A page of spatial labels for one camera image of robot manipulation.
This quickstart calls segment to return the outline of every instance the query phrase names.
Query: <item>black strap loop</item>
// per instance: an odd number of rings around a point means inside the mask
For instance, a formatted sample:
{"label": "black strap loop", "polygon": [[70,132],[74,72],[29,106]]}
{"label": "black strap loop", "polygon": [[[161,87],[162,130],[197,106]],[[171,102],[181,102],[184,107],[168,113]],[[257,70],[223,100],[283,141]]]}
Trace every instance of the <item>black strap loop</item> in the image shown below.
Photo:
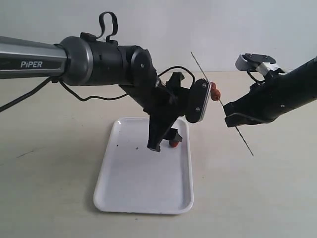
{"label": "black strap loop", "polygon": [[100,24],[100,28],[101,28],[101,34],[97,37],[97,39],[102,37],[105,33],[106,26],[105,26],[105,21],[104,21],[104,15],[106,15],[106,14],[110,14],[112,17],[112,33],[106,37],[106,42],[111,42],[110,37],[115,36],[118,32],[118,20],[117,20],[116,15],[111,11],[105,11],[99,15],[99,24]]}

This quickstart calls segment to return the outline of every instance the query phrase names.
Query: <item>beige table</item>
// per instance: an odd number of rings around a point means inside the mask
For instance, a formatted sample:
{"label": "beige table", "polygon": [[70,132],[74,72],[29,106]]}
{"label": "beige table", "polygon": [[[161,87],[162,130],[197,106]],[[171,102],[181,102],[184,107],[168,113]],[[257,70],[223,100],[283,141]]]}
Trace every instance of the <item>beige table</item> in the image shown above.
{"label": "beige table", "polygon": [[[224,103],[252,83],[241,72],[208,76]],[[0,104],[40,81],[1,80]],[[122,93],[115,86],[75,90]],[[0,114],[0,237],[316,237],[316,111],[317,102],[268,125],[242,126],[252,157],[235,129],[226,128],[220,103],[210,102],[204,121],[190,127],[190,212],[106,214],[94,208],[92,195],[112,123],[146,115],[130,98],[82,103],[50,84]]]}

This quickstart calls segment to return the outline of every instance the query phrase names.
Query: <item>silver arm segment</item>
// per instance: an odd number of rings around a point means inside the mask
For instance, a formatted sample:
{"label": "silver arm segment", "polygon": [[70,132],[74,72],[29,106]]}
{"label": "silver arm segment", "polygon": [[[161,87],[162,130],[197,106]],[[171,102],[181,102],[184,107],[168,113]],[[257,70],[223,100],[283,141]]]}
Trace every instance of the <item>silver arm segment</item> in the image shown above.
{"label": "silver arm segment", "polygon": [[61,46],[0,36],[0,79],[60,76],[66,60]]}

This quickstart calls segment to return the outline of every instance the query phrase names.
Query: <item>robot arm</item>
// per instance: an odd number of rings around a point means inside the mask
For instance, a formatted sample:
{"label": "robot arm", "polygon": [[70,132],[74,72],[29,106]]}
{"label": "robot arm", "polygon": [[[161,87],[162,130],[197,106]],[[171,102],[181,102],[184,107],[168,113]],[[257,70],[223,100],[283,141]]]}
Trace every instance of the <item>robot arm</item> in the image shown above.
{"label": "robot arm", "polygon": [[[97,39],[105,32],[103,18],[107,13],[112,16],[113,31],[102,42]],[[181,141],[182,137],[177,129],[171,128],[172,125],[184,115],[191,123],[202,120],[211,83],[204,79],[195,82],[191,74],[191,88],[183,88],[181,81],[184,76],[174,73],[163,84],[148,50],[139,46],[120,46],[110,39],[118,30],[114,13],[102,13],[99,23],[100,36],[81,33],[80,37],[67,37],[55,45],[0,37],[0,78],[49,77],[35,91],[50,81],[60,82],[69,92],[71,90],[65,84],[117,84],[150,116],[148,148],[160,151],[163,139]],[[0,112],[23,99],[25,97],[2,106]]]}
{"label": "robot arm", "polygon": [[[289,73],[265,55],[240,55],[236,67],[247,71],[256,83],[248,94],[223,107],[228,127],[270,123],[317,99],[317,57]],[[262,74],[264,80],[256,80],[252,71]]]}

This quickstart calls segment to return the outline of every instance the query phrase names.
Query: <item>thin metal rod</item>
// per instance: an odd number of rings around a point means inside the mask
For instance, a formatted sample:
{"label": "thin metal rod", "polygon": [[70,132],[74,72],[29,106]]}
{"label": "thin metal rod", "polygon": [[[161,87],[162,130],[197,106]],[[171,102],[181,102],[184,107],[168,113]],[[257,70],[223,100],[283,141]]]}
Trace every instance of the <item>thin metal rod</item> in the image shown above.
{"label": "thin metal rod", "polygon": [[[200,64],[198,63],[198,61],[197,61],[196,57],[194,56],[193,52],[190,52],[190,53],[192,54],[192,57],[194,58],[194,60],[195,60],[196,64],[198,65],[200,71],[203,73],[204,77],[205,77],[207,80],[209,80],[209,79],[207,78],[205,72],[204,72],[203,69],[201,68]],[[241,139],[243,140],[243,142],[245,143],[245,145],[246,145],[247,148],[249,149],[251,155],[254,156],[254,154],[252,153],[252,150],[250,149],[248,143],[246,142],[246,140],[244,139],[243,135],[242,135],[241,132],[239,131],[238,127],[235,126],[235,128],[236,128],[237,132],[239,133]]]}

